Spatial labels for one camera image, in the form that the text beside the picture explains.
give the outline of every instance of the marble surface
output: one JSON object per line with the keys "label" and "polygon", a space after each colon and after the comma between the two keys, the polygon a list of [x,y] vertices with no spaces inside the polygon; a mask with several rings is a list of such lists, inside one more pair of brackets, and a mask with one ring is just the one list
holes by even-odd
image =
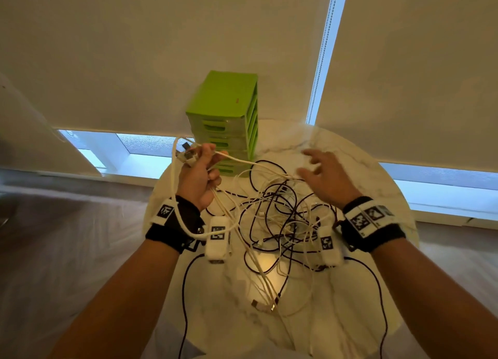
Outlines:
{"label": "marble surface", "polygon": [[[393,211],[402,221],[407,237],[418,246],[415,222],[406,200],[395,182],[369,154],[325,129],[288,121],[259,121],[258,160],[271,160],[288,173],[294,173],[297,167],[309,166],[300,153],[305,148],[334,152],[358,189]],[[143,233],[159,204],[171,195],[169,172],[170,168],[166,169],[150,197]],[[224,178],[222,187],[233,190],[231,181],[231,178]],[[205,212],[203,218],[205,222],[209,221]],[[303,273],[302,267],[293,265],[292,278],[280,300],[281,313],[293,312],[306,304],[298,313],[282,321],[251,307],[249,294],[253,290],[242,274],[243,248],[237,242],[233,240],[233,255],[225,265],[210,265],[199,259],[190,269],[185,291],[190,342],[205,352],[234,353],[270,339],[280,347],[295,348],[317,358],[363,358],[378,350],[384,320],[377,285],[365,268],[358,263],[346,263],[315,274],[311,283],[309,271]],[[195,255],[197,253],[185,252],[180,256],[159,325],[169,321],[183,331],[181,283],[185,269]],[[389,334],[392,334],[401,326],[402,319],[371,256],[358,251],[349,255],[366,263],[381,280]],[[311,286],[312,299],[306,302]]]}

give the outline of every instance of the person's right hand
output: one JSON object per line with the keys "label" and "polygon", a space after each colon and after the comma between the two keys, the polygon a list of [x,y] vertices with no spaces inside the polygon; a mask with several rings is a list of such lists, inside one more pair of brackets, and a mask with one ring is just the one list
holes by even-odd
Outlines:
{"label": "person's right hand", "polygon": [[346,204],[362,196],[335,154],[318,149],[305,149],[303,154],[311,156],[310,164],[320,165],[313,172],[305,168],[296,172],[325,203],[342,210]]}

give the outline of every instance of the cable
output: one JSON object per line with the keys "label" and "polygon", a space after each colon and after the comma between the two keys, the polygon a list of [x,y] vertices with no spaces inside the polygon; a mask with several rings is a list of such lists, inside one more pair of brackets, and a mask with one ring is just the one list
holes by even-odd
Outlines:
{"label": "cable", "polygon": [[383,346],[384,346],[384,340],[385,340],[385,337],[388,335],[388,318],[386,317],[385,315],[385,310],[384,310],[384,302],[383,302],[383,299],[382,299],[382,288],[381,288],[381,283],[378,281],[378,278],[377,278],[377,275],[372,271],[372,269],[370,267],[368,267],[366,264],[364,264],[363,262],[361,262],[360,260],[356,259],[356,258],[352,258],[352,257],[344,257],[344,259],[348,260],[348,261],[354,261],[354,262],[358,262],[359,264],[362,264],[364,265],[364,267],[370,271],[370,273],[373,275],[373,277],[375,278],[375,281],[377,282],[377,287],[378,287],[378,294],[379,294],[379,297],[381,298],[381,309],[382,309],[382,315],[384,316],[384,323],[385,323],[385,330],[384,330],[384,335],[382,336],[382,339],[381,339],[381,344],[379,345],[379,353],[380,353],[380,356],[381,356],[381,359],[383,358],[382,356],[382,349],[383,349]]}
{"label": "cable", "polygon": [[185,270],[185,274],[183,275],[182,308],[183,308],[183,318],[185,319],[185,331],[183,333],[182,344],[180,345],[180,351],[178,352],[178,359],[180,359],[180,357],[182,355],[183,345],[185,343],[185,339],[187,338],[187,330],[188,330],[187,310],[185,309],[185,281],[187,280],[188,270],[190,269],[190,266],[192,266],[192,263],[194,263],[197,258],[201,258],[203,256],[204,256],[204,254],[199,254],[194,259],[192,259],[190,261],[190,263],[188,264],[187,269]]}

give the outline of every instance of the person's left hand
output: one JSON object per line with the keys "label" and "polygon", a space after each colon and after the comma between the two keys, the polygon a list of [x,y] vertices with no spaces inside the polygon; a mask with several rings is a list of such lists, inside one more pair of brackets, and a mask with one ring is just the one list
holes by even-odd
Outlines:
{"label": "person's left hand", "polygon": [[210,167],[224,159],[222,155],[214,153],[215,147],[214,144],[202,144],[202,147],[193,149],[199,160],[193,167],[184,164],[180,172],[176,194],[194,204],[199,211],[211,204],[215,192],[212,189],[221,184],[218,169],[208,172]]}

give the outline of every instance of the gray floor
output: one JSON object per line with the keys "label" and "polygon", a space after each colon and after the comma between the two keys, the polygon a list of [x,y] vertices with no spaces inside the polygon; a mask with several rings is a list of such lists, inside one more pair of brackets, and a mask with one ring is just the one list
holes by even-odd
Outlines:
{"label": "gray floor", "polygon": [[[134,195],[133,187],[87,182],[64,180],[47,196],[29,188],[15,195],[16,215],[0,230],[0,357],[46,356],[143,240],[150,190]],[[63,189],[72,193],[60,198]],[[498,315],[497,233],[419,224],[421,249]]]}

